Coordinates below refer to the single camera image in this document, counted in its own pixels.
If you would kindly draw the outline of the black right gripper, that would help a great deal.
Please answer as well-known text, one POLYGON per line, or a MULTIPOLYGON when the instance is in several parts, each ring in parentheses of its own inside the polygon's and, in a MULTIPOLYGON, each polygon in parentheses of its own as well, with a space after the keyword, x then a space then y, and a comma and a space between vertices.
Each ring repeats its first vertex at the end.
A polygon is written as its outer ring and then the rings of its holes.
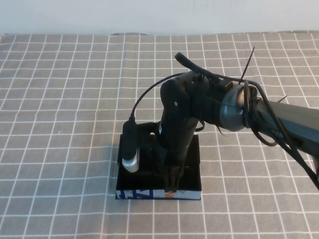
MULTIPOLYGON (((152 157, 159 172, 163 172, 164 190, 172 191, 171 167, 183 164, 199 120, 194 117, 162 116, 155 131, 152 157)), ((173 170, 173 191, 179 189, 183 168, 173 170)))

